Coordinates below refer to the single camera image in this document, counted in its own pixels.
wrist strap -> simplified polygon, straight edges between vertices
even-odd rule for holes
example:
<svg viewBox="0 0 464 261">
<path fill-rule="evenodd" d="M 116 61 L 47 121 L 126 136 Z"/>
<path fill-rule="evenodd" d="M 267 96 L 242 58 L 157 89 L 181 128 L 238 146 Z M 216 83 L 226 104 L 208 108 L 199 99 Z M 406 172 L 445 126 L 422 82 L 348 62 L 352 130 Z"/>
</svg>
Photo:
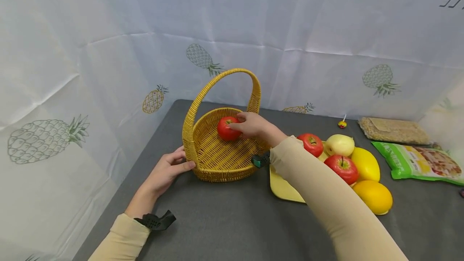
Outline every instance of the wrist strap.
<svg viewBox="0 0 464 261">
<path fill-rule="evenodd" d="M 158 218 L 152 213 L 147 213 L 146 215 L 143 215 L 141 219 L 134 219 L 152 231 L 164 231 L 176 220 L 170 210 L 168 210 L 161 218 Z"/>
<path fill-rule="evenodd" d="M 253 155 L 251 163 L 258 168 L 269 166 L 271 164 L 271 151 L 268 150 L 263 155 Z"/>
</svg>

beige sleeve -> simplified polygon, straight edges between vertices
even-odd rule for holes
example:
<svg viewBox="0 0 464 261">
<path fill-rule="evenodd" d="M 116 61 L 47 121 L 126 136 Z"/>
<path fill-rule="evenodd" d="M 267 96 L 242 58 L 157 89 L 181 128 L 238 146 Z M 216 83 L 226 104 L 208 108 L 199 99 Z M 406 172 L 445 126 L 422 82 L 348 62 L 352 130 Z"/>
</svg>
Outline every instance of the beige sleeve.
<svg viewBox="0 0 464 261">
<path fill-rule="evenodd" d="M 329 233 L 339 261 L 407 260 L 357 194 L 300 140 L 282 141 L 271 150 L 271 162 Z"/>
<path fill-rule="evenodd" d="M 147 241 L 150 230 L 125 213 L 117 216 L 110 232 L 89 261 L 135 260 Z"/>
</svg>

bag of grains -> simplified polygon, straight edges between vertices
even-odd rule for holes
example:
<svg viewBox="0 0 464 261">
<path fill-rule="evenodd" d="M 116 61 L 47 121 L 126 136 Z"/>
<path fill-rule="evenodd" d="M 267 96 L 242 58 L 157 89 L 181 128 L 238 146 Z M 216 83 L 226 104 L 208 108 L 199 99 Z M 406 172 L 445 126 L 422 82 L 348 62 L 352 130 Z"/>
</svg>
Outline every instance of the bag of grains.
<svg viewBox="0 0 464 261">
<path fill-rule="evenodd" d="M 359 126 L 367 138 L 377 141 L 429 145 L 429 136 L 413 121 L 362 117 Z"/>
</svg>

left hand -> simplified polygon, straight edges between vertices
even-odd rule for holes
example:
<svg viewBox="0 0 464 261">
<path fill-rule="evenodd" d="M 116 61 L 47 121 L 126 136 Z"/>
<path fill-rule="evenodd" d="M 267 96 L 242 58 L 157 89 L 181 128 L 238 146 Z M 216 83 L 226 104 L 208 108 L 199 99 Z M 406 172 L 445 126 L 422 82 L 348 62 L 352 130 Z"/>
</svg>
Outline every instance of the left hand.
<svg viewBox="0 0 464 261">
<path fill-rule="evenodd" d="M 142 187 L 152 192 L 156 198 L 165 193 L 174 179 L 195 167 L 193 161 L 185 162 L 184 146 L 165 154 L 158 161 Z"/>
</svg>

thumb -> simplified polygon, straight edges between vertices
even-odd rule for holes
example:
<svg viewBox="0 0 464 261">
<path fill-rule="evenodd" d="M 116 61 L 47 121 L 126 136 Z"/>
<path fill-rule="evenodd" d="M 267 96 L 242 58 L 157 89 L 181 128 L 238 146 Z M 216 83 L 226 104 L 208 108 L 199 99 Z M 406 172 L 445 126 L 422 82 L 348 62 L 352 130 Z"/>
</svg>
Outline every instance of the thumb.
<svg viewBox="0 0 464 261">
<path fill-rule="evenodd" d="M 175 178 L 183 172 L 188 172 L 189 170 L 192 170 L 195 166 L 196 164 L 193 161 L 187 161 L 181 164 L 177 164 L 175 166 L 171 166 L 170 175 L 171 177 Z"/>
<path fill-rule="evenodd" d="M 243 131 L 242 131 L 242 125 L 243 125 L 243 123 L 229 123 L 228 126 L 229 126 L 230 129 L 232 129 L 232 130 L 237 130 L 237 131 L 243 132 Z"/>
</svg>

